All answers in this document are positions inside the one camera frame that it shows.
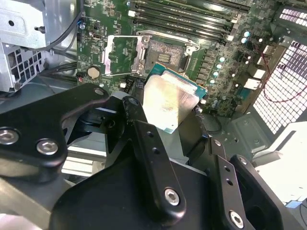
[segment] cable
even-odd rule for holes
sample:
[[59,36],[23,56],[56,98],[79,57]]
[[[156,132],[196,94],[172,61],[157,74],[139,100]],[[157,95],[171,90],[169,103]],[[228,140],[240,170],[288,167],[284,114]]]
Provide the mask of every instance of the cable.
[[37,51],[37,52],[43,51],[43,50],[50,50],[53,47],[55,47],[56,45],[60,44],[62,41],[64,41],[64,39],[71,33],[73,28],[75,28],[75,25],[78,24],[78,21],[82,16],[83,9],[84,9],[84,3],[83,3],[83,0],[80,0],[80,12],[77,14],[77,16],[73,19],[72,23],[69,25],[67,30],[64,31],[64,33],[62,33],[62,35],[60,37],[58,37],[58,39],[56,39],[54,42],[51,42],[50,45],[48,45],[46,47],[38,48],[38,49],[30,49],[30,50]]
[[264,61],[264,64],[265,64],[265,66],[266,66],[266,68],[267,68],[267,70],[268,70],[268,72],[269,72],[269,77],[267,78],[267,80],[265,81],[264,86],[263,86],[263,94],[264,94],[265,99],[267,99],[268,101],[273,102],[273,103],[288,102],[288,101],[291,101],[291,100],[293,100],[294,98],[300,96],[300,95],[305,91],[305,89],[307,89],[307,85],[305,85],[304,88],[301,90],[301,92],[298,92],[295,96],[293,96],[293,97],[291,97],[291,98],[288,98],[288,99],[286,99],[286,100],[282,100],[282,101],[273,101],[271,98],[269,98],[269,97],[267,96],[267,94],[266,94],[266,92],[265,92],[265,91],[266,91],[266,85],[267,85],[269,79],[272,77],[271,70],[270,70],[269,65],[268,65],[268,63],[267,63],[267,61],[266,61],[266,59],[265,59],[265,57],[264,57],[264,54],[263,54],[262,52],[261,52],[261,57],[262,57],[262,59],[263,59],[263,61]]
[[59,53],[62,53],[62,52],[66,53],[67,51],[69,51],[69,50],[71,49],[71,47],[72,47],[72,45],[73,45],[75,39],[76,39],[76,36],[77,36],[77,33],[78,33],[78,28],[79,28],[79,25],[77,25],[76,30],[75,30],[75,33],[73,34],[72,40],[71,40],[71,42],[70,42],[70,44],[69,44],[68,47],[66,47],[64,50],[53,49],[53,51],[54,51],[54,52],[57,51],[57,52],[59,52]]
[[71,60],[76,61],[78,59],[77,56],[75,56],[73,54],[65,53],[65,52],[63,52],[61,50],[57,50],[57,49],[52,49],[52,50],[54,51],[55,54],[65,56],[65,57],[67,57],[67,58],[69,58]]
[[77,69],[77,62],[72,62],[64,65],[60,65],[51,69],[46,69],[41,72],[41,74],[53,74],[53,73],[58,73],[58,72],[63,72],[63,71],[68,71],[68,70],[74,70]]
[[222,131],[222,129],[223,129],[222,123],[221,123],[220,120],[216,117],[215,114],[213,115],[213,117],[214,117],[214,119],[215,119],[217,125],[219,126],[219,128],[218,128],[217,130],[215,130],[215,131],[207,130],[207,132],[208,132],[209,134],[218,134],[218,133],[220,133],[220,132]]

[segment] perforated metal panel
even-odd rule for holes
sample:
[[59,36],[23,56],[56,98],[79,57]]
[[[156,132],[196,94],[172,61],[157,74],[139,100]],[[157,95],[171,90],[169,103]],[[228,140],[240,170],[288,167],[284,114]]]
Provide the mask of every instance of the perforated metal panel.
[[307,26],[307,13],[299,12],[294,9],[283,9],[279,18],[302,25]]
[[44,65],[44,52],[0,43],[0,91],[15,92],[34,78]]
[[281,127],[295,122],[307,106],[307,46],[293,41],[281,58],[277,68],[254,103],[256,111],[267,124],[273,134]]

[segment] mounting hole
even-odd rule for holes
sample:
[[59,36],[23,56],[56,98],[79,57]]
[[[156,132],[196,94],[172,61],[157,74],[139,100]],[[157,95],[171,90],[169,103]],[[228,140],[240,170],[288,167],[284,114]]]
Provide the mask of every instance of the mounting hole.
[[101,89],[95,89],[95,93],[97,93],[98,95],[104,95],[104,92],[102,92]]
[[224,166],[224,168],[227,172],[230,172],[230,169],[228,169],[226,166]]
[[115,126],[115,121],[113,121],[113,120],[108,121],[106,126],[108,128],[113,128]]
[[227,183],[228,183],[229,185],[231,185],[231,186],[233,186],[233,185],[234,185],[234,184],[231,182],[231,180],[226,179],[226,181],[227,181]]
[[154,154],[160,154],[160,151],[156,147],[153,147],[153,153]]
[[137,100],[135,100],[134,98],[129,98],[129,101],[131,104],[134,104],[134,105],[138,105],[139,102]]
[[150,131],[147,132],[147,135],[148,135],[149,137],[151,137],[151,138],[154,137],[154,134],[153,134],[152,132],[150,132]]

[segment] sata port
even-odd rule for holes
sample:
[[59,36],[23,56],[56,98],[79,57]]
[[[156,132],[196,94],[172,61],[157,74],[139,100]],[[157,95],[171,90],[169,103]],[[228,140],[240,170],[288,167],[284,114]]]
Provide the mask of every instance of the sata port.
[[102,36],[99,34],[93,34],[93,39],[102,39]]

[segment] black cable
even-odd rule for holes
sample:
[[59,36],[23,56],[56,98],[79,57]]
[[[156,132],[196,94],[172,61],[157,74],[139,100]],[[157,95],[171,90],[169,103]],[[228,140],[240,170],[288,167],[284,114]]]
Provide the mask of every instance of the black cable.
[[64,33],[61,34],[60,37],[58,37],[58,39],[56,39],[54,42],[51,42],[50,45],[43,47],[43,48],[38,48],[38,49],[30,49],[32,51],[43,51],[43,50],[50,50],[53,47],[55,47],[56,45],[60,44],[62,41],[64,41],[64,39],[71,33],[71,31],[73,30],[73,28],[75,28],[76,24],[78,23],[79,19],[82,16],[83,13],[83,9],[84,9],[84,3],[83,0],[80,0],[80,12],[77,14],[77,16],[73,19],[72,23],[69,25],[69,27],[67,28],[66,31],[64,31]]
[[72,63],[56,66],[51,69],[43,70],[41,72],[41,75],[52,74],[52,73],[63,72],[63,71],[74,70],[74,69],[77,69],[77,62],[72,62]]
[[307,224],[306,224],[306,222],[305,222],[305,220],[304,220],[304,218],[303,218],[303,215],[302,215],[302,206],[306,207],[305,205],[301,204],[301,205],[299,206],[299,213],[301,214],[301,218],[302,218],[302,220],[303,220],[305,226],[307,226]]
[[208,132],[209,134],[218,134],[218,133],[220,133],[220,132],[222,131],[222,129],[223,129],[222,123],[221,123],[220,120],[216,117],[216,115],[213,115],[213,117],[214,117],[214,119],[215,119],[217,125],[219,126],[219,128],[218,128],[217,130],[215,130],[215,131],[207,130],[207,132]]
[[70,59],[73,59],[73,60],[77,60],[77,57],[75,55],[72,55],[72,54],[69,54],[67,53],[67,51],[69,51],[76,39],[76,36],[77,36],[77,33],[78,33],[78,28],[79,28],[79,25],[77,24],[77,27],[76,27],[76,30],[75,30],[75,33],[73,35],[73,38],[71,40],[71,43],[69,44],[68,47],[66,47],[64,50],[60,50],[60,49],[52,49],[54,51],[55,54],[58,54],[58,55],[63,55],[67,58],[70,58]]
[[55,54],[65,56],[65,57],[67,57],[67,58],[69,58],[71,60],[75,60],[76,61],[78,59],[77,56],[75,56],[73,54],[70,54],[70,53],[65,53],[65,52],[63,52],[61,50],[53,49],[53,51],[54,51]]

